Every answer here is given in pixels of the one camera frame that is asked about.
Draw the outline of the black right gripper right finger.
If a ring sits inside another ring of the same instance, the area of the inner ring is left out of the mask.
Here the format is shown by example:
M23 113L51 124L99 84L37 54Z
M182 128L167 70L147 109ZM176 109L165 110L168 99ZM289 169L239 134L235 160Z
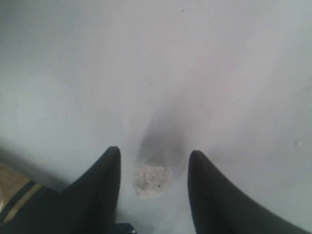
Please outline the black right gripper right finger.
M201 152L192 151L188 195L198 234L305 234L239 190Z

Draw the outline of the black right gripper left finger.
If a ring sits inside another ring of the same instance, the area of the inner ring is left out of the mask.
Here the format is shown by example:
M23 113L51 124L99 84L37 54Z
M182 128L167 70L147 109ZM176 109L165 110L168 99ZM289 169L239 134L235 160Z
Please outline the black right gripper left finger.
M107 234L115 223L121 153L109 147L53 204L51 234Z

